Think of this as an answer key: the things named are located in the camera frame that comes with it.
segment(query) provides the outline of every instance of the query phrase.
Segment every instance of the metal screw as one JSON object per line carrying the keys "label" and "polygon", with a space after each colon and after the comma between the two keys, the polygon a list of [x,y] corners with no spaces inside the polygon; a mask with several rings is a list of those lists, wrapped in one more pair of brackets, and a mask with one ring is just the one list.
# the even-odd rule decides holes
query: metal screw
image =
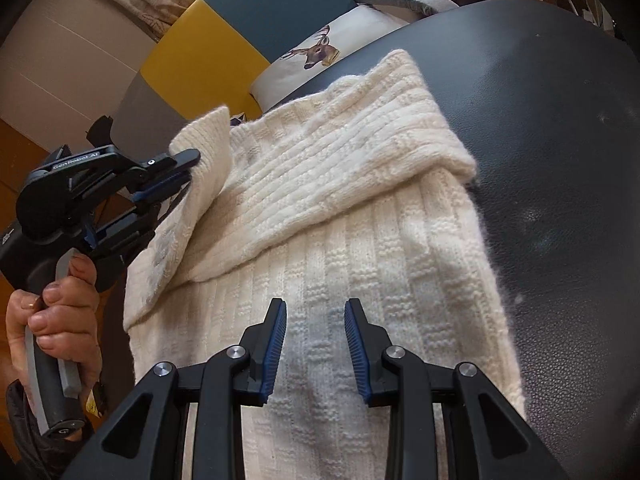
{"label": "metal screw", "polygon": [[167,363],[167,362],[158,363],[156,366],[154,366],[154,373],[158,377],[163,377],[163,376],[167,375],[168,373],[170,373],[171,370],[173,370],[173,369],[174,369],[174,367],[172,366],[171,363]]}
{"label": "metal screw", "polygon": [[406,354],[406,352],[404,351],[404,348],[402,348],[401,346],[395,346],[395,345],[387,348],[385,352],[392,359],[402,359],[404,357],[404,354]]}
{"label": "metal screw", "polygon": [[226,355],[232,359],[239,359],[244,354],[246,354],[246,350],[240,345],[233,345],[226,349]]}
{"label": "metal screw", "polygon": [[478,369],[476,365],[473,363],[462,363],[460,365],[460,373],[465,377],[473,377],[478,373]]}

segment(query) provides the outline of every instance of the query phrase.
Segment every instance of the black leather chair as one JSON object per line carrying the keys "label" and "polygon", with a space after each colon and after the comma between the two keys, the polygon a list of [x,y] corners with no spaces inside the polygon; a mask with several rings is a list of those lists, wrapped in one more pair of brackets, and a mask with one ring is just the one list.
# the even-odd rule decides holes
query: black leather chair
{"label": "black leather chair", "polygon": [[395,48],[478,161],[530,423],[571,478],[640,478],[640,64],[569,12],[490,0],[401,28],[286,100]]}

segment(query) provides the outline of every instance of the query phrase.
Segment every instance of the cushion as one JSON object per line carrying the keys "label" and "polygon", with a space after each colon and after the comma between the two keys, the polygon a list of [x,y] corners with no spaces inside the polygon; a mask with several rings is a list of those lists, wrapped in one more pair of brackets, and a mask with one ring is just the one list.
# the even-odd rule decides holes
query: cushion
{"label": "cushion", "polygon": [[254,81],[251,94],[267,112],[328,66],[404,25],[406,21],[373,7],[358,6],[283,52]]}

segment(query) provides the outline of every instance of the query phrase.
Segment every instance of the black jacket sleeve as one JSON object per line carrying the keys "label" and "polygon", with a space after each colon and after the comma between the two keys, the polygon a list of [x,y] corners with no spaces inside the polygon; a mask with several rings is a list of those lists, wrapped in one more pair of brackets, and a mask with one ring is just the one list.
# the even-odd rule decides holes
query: black jacket sleeve
{"label": "black jacket sleeve", "polygon": [[22,457],[17,466],[26,480],[58,480],[84,443],[94,434],[94,428],[87,421],[82,428],[82,440],[78,442],[41,436],[19,381],[9,384],[6,405],[14,430],[15,445]]}

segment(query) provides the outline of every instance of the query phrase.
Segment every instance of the wall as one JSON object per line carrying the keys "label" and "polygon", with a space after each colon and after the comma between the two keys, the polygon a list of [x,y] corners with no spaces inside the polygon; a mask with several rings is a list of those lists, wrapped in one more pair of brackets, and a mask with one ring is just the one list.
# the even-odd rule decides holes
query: wall
{"label": "wall", "polygon": [[0,119],[48,151],[90,149],[154,46],[109,0],[33,0],[0,47]]}

